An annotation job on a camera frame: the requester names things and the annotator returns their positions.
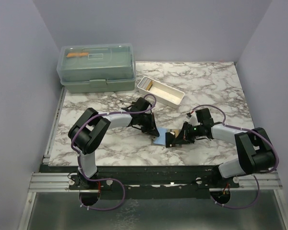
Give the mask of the black gold card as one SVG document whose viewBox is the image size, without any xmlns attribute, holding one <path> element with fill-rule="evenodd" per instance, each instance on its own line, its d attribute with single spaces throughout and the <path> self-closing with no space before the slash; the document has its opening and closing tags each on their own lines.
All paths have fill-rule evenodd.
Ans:
<svg viewBox="0 0 288 230">
<path fill-rule="evenodd" d="M 176 138 L 179 132 L 179 129 L 171 129 L 169 132 L 165 133 L 166 148 L 172 148 L 178 145 Z"/>
</svg>

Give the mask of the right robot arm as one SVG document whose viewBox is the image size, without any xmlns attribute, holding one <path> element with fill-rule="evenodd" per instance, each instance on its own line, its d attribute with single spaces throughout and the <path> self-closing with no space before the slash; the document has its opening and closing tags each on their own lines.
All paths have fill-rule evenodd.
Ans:
<svg viewBox="0 0 288 230">
<path fill-rule="evenodd" d="M 187 114 L 188 121 L 177 134 L 166 133 L 166 147 L 193 144 L 201 139 L 217 139 L 234 144 L 237 158 L 215 167 L 211 182 L 221 188 L 230 177 L 253 173 L 270 173 L 279 164 L 279 157 L 266 131 L 259 127 L 247 129 L 227 125 L 225 121 L 215 122 L 209 105 L 200 105 Z"/>
</svg>

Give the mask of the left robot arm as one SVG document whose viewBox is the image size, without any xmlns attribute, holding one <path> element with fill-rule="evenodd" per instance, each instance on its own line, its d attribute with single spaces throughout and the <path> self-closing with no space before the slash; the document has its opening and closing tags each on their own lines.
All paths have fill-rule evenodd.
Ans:
<svg viewBox="0 0 288 230">
<path fill-rule="evenodd" d="M 113 112 L 98 112 L 88 108 L 75 122 L 68 133 L 71 148 L 77 152 L 78 178 L 86 189 L 92 189 L 96 183 L 100 185 L 103 179 L 97 179 L 95 151 L 101 144 L 106 132 L 118 127 L 133 127 L 143 134 L 159 137 L 154 113 L 156 97 L 147 94 L 126 108 Z"/>
</svg>

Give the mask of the beige card holder wallet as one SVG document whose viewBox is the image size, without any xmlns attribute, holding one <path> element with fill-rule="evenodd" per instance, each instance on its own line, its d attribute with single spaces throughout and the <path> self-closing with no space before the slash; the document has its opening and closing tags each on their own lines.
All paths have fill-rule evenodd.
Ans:
<svg viewBox="0 0 288 230">
<path fill-rule="evenodd" d="M 170 132 L 174 136 L 177 136 L 180 132 L 180 129 L 168 129 L 163 127 L 157 128 L 159 132 L 159 137 L 152 137 L 151 145 L 153 146 L 166 146 L 166 133 Z"/>
</svg>

